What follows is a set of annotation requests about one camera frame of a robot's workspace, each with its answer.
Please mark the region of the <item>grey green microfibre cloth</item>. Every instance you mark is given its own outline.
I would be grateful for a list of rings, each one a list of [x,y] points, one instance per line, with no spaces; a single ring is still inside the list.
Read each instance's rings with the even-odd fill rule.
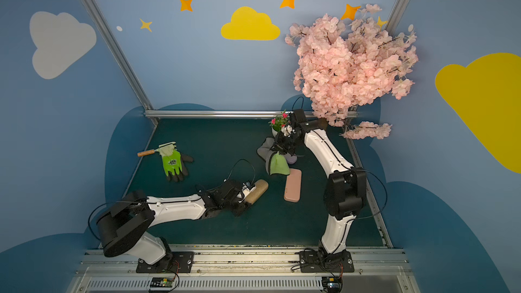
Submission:
[[[267,137],[263,144],[257,149],[257,155],[265,161],[265,169],[268,175],[280,174],[288,176],[290,174],[290,167],[287,164],[284,155],[274,151],[274,138]]]

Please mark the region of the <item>beige cork eyeglass case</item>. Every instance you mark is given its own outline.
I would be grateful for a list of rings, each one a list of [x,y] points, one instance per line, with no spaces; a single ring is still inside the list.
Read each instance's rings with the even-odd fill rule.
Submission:
[[[245,197],[244,202],[253,205],[269,188],[269,184],[266,180],[258,180],[255,182],[254,187],[249,191],[249,194]]]

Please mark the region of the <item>pink eyeglass case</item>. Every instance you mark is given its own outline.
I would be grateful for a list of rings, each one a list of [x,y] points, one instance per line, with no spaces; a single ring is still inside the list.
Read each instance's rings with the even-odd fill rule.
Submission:
[[[286,177],[284,199],[287,202],[297,203],[301,198],[302,172],[290,168],[290,174]]]

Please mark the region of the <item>purple eyeglass case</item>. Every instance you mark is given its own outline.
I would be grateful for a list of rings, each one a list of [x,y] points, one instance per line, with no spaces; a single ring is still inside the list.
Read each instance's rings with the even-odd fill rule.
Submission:
[[[286,153],[284,155],[284,158],[289,165],[293,165],[297,162],[298,157],[296,155],[291,155],[289,153]]]

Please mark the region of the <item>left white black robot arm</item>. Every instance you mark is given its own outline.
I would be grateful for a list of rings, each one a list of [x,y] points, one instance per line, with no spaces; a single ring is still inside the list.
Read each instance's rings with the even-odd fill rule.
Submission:
[[[198,189],[194,195],[157,198],[133,191],[115,202],[96,220],[103,254],[107,258],[130,255],[138,259],[138,273],[166,273],[180,267],[180,261],[165,239],[148,230],[174,221],[199,221],[229,211],[240,216],[268,189],[264,180],[239,183],[226,180],[221,186]]]

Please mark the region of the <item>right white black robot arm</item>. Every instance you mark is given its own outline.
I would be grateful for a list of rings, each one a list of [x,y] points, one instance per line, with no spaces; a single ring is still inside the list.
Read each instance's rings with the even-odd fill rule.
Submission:
[[[320,163],[327,176],[324,205],[328,220],[319,252],[327,261],[340,259],[346,250],[352,223],[364,207],[368,171],[355,167],[336,149],[326,133],[325,119],[309,121],[302,109],[290,112],[288,118],[286,126],[275,137],[272,149],[293,154],[297,146],[305,145]]]

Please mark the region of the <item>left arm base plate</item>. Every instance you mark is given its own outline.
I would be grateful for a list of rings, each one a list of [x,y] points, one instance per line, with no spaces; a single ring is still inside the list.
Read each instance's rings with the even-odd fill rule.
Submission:
[[[194,256],[194,252],[168,252],[152,265],[139,259],[136,273],[190,273]]]

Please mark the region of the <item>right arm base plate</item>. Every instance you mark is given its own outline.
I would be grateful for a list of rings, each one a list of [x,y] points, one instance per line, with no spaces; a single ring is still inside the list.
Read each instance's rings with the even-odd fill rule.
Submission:
[[[303,273],[353,273],[354,261],[350,252],[343,250],[326,254],[321,250],[306,248],[298,253],[298,268]]]

